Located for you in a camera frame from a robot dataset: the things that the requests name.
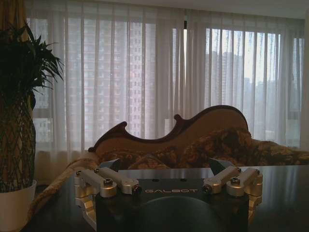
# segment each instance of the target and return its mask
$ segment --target ceiling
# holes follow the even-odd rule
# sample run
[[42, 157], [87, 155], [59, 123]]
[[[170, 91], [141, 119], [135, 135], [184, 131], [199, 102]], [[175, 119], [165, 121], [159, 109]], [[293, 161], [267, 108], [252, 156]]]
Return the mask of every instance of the ceiling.
[[305, 18], [309, 0], [106, 0], [250, 15]]

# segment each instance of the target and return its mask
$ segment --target white flower pot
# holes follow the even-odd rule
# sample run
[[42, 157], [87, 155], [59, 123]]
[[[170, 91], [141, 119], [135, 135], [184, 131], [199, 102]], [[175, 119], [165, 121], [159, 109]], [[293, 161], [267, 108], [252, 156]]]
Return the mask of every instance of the white flower pot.
[[37, 182], [22, 190], [0, 193], [0, 232], [16, 231], [27, 222]]

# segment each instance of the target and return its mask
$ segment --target brown drape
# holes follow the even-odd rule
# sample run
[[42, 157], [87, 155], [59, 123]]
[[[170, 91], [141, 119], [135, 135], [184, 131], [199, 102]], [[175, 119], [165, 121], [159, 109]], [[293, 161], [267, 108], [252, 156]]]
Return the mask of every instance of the brown drape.
[[26, 9], [24, 0], [0, 0], [0, 30], [5, 30], [10, 24], [17, 28], [24, 26], [26, 21]]

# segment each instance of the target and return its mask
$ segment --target potted plant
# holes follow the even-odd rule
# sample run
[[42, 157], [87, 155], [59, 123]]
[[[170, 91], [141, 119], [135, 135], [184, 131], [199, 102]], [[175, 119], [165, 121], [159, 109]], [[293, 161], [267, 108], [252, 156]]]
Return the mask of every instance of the potted plant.
[[0, 30], [0, 231], [23, 227], [34, 197], [33, 91], [62, 79], [62, 63], [48, 46], [27, 24]]

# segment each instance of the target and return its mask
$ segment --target cushion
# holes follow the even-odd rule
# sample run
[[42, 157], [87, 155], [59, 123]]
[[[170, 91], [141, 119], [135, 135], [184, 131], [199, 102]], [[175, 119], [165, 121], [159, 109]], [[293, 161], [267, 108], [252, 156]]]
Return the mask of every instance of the cushion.
[[128, 169], [168, 169], [163, 162], [152, 155], [146, 155], [136, 163], [132, 164]]
[[297, 151], [270, 141], [257, 141], [248, 165], [301, 165], [309, 164], [309, 152]]
[[250, 146], [251, 134], [244, 128], [215, 130], [186, 147], [178, 166], [209, 167], [208, 157], [245, 166]]
[[120, 159], [120, 169], [126, 170], [133, 164], [140, 161], [146, 155], [156, 158], [160, 163], [167, 167], [174, 167], [177, 163], [176, 147], [170, 146], [162, 150], [153, 152], [135, 151], [130, 149], [117, 149], [104, 152], [99, 158], [99, 162], [109, 161], [113, 159]]

